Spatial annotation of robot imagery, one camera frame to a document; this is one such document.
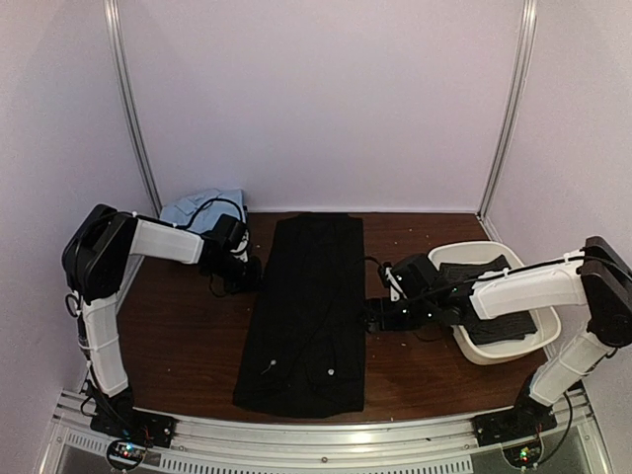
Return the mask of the black long sleeve shirt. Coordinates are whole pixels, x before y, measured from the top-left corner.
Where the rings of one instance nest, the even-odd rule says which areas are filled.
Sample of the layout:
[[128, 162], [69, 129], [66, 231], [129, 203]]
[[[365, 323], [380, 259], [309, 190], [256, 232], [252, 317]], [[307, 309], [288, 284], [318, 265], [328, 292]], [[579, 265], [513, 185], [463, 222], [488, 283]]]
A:
[[250, 320], [235, 406], [323, 419], [364, 408], [363, 222], [302, 213], [276, 224]]

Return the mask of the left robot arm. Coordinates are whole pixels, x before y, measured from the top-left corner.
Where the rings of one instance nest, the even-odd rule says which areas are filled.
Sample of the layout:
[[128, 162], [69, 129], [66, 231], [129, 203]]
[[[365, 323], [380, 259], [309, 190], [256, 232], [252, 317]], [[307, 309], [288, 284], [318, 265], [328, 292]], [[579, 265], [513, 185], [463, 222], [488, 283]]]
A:
[[90, 362], [100, 392], [116, 397], [129, 388], [119, 348], [119, 291], [132, 256], [199, 267], [202, 275], [219, 277], [224, 292], [236, 294], [260, 287], [261, 260], [250, 254], [246, 216], [223, 213], [202, 233], [185, 224], [96, 205], [62, 253], [70, 295], [80, 320], [80, 347]]

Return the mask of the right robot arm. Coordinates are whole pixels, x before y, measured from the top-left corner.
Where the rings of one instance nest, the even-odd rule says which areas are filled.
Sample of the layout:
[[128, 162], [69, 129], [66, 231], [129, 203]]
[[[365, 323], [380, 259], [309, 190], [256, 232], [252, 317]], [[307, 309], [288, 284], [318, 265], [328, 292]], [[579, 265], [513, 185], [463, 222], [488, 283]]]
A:
[[414, 331], [439, 323], [477, 365], [522, 358], [562, 333], [560, 307], [585, 306], [589, 319], [557, 355], [527, 376], [506, 417], [513, 435], [528, 435], [574, 384], [603, 359], [631, 344], [631, 269], [601, 237], [536, 264], [524, 264], [492, 241], [443, 245], [378, 274], [389, 294], [365, 300], [369, 332]]

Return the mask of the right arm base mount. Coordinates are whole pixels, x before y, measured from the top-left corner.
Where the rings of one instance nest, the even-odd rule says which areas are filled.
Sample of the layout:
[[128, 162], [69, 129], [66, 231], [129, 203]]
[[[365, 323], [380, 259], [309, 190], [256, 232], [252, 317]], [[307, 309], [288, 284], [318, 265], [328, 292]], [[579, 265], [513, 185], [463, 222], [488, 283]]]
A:
[[537, 436], [555, 429], [557, 421], [550, 406], [519, 396], [508, 409], [475, 416], [472, 425], [478, 445], [487, 446]]

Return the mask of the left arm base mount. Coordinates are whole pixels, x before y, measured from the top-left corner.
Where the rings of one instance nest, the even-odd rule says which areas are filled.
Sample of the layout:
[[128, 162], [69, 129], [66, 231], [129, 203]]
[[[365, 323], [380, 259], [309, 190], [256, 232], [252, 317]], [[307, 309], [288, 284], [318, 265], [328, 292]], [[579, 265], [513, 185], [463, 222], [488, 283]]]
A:
[[92, 383], [86, 388], [87, 400], [96, 408], [91, 416], [92, 431], [132, 441], [146, 447], [169, 448], [176, 428], [176, 419], [134, 407], [132, 390], [127, 387], [119, 394], [107, 396]]

